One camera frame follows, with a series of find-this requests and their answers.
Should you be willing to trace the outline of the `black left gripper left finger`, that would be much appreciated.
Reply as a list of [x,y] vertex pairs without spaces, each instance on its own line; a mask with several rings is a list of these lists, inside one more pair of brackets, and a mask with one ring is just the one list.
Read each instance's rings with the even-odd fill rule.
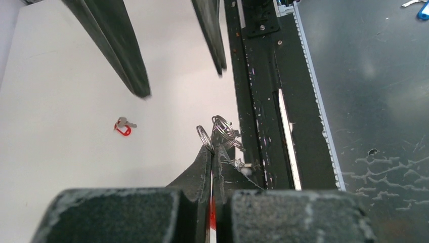
[[166,187],[64,190],[32,242],[206,242],[211,159],[201,147]]

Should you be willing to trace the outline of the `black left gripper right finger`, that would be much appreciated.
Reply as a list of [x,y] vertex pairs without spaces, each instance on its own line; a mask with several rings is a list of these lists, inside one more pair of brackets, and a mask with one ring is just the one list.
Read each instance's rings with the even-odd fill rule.
[[338,190],[263,190],[214,150],[218,242],[377,242],[360,202]]

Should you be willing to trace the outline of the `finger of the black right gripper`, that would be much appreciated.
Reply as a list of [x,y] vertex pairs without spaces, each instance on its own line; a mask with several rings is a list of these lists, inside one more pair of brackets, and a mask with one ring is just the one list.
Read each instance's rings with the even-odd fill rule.
[[219,0],[191,0],[201,31],[209,48],[218,75],[227,69],[220,28]]
[[62,1],[102,52],[128,90],[151,96],[147,70],[124,1]]

